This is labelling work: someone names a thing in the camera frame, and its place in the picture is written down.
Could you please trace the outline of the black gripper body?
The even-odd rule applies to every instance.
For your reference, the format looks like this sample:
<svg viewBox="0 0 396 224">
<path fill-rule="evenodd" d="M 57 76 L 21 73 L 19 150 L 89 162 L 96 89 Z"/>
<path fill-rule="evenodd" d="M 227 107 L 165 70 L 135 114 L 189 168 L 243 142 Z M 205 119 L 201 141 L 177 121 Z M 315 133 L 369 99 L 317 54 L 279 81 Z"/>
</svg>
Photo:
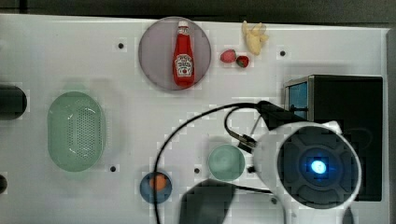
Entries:
<svg viewBox="0 0 396 224">
<path fill-rule="evenodd" d="M 294 113 L 267 101 L 258 102 L 255 108 L 264 119 L 269 131 L 285 124 L 304 121 L 303 118 Z"/>
</svg>

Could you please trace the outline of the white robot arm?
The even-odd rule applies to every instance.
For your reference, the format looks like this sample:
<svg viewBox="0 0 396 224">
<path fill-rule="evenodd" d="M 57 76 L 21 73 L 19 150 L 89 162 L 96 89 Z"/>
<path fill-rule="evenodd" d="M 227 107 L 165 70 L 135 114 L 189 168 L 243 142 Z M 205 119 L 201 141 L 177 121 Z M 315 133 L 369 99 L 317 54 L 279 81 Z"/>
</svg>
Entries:
<svg viewBox="0 0 396 224">
<path fill-rule="evenodd" d="M 181 200 L 179 224 L 343 224 L 361 187 L 361 163 L 339 125 L 252 104 L 267 131 L 208 156 L 208 179 Z"/>
</svg>

